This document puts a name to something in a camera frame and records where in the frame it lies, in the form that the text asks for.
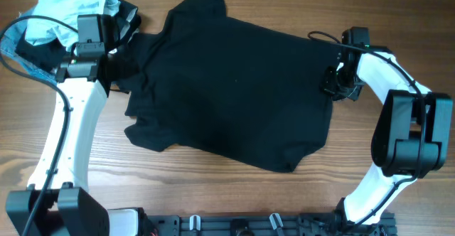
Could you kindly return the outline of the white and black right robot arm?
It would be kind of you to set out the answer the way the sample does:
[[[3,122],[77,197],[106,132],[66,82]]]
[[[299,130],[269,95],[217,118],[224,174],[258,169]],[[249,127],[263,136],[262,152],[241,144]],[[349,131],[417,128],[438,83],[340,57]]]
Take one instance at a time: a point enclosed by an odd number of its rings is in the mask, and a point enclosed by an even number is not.
[[[323,41],[341,48],[339,66],[326,71],[323,91],[332,100],[357,100],[368,85],[382,110],[368,172],[331,214],[309,222],[330,235],[384,233],[382,214],[388,205],[406,187],[444,165],[453,100],[418,83],[388,48],[371,45],[367,28],[349,28],[341,39],[325,34]]]

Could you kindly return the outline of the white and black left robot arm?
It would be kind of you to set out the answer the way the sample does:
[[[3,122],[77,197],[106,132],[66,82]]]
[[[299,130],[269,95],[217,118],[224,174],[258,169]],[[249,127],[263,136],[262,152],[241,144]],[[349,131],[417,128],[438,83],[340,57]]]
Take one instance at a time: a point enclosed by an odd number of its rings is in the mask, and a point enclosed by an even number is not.
[[[141,210],[108,210],[88,192],[95,127],[106,105],[119,40],[107,15],[77,18],[78,42],[58,66],[55,110],[43,153],[23,191],[12,191],[6,212],[20,235],[140,235]]]

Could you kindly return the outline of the black t-shirt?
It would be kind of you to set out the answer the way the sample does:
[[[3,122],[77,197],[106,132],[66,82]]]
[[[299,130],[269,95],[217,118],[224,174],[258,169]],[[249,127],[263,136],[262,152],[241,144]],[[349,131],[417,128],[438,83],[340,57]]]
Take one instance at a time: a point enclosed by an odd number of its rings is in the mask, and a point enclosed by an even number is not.
[[[119,86],[136,146],[178,144],[290,173],[326,143],[333,103],[320,85],[338,64],[334,45],[230,18],[224,0],[184,0],[127,50],[133,68]]]

